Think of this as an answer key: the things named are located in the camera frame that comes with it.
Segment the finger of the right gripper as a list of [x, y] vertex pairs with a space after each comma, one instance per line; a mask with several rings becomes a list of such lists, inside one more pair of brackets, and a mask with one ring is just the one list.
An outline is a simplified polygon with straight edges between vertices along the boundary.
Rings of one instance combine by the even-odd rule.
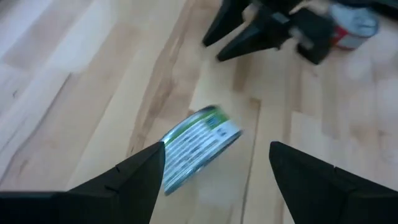
[[243, 11], [249, 0], [222, 0], [211, 26], [203, 37], [202, 44], [208, 47], [228, 35], [243, 22]]
[[280, 26], [250, 23], [231, 42], [224, 46], [216, 58], [227, 61], [253, 52], [280, 47]]

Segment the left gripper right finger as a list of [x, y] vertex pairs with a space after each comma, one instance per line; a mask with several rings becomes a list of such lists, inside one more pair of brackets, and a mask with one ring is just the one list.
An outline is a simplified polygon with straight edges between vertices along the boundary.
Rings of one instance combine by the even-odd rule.
[[386, 190], [279, 141], [269, 160], [295, 224], [385, 224]]

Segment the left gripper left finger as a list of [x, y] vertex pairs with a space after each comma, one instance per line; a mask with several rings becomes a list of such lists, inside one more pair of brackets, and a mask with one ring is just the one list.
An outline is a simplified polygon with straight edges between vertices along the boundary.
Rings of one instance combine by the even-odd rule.
[[149, 224], [164, 164], [159, 141], [69, 190], [65, 224]]

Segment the silver tin can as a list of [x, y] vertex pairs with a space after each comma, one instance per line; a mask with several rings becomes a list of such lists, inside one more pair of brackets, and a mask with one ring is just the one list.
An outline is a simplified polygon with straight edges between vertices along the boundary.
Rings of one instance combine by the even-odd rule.
[[328, 15], [335, 26], [331, 43], [341, 49], [357, 49], [379, 31], [379, 20], [367, 7], [336, 2], [330, 4]]
[[165, 144], [164, 194], [175, 192], [242, 133], [218, 105], [206, 106], [178, 123], [160, 139]]

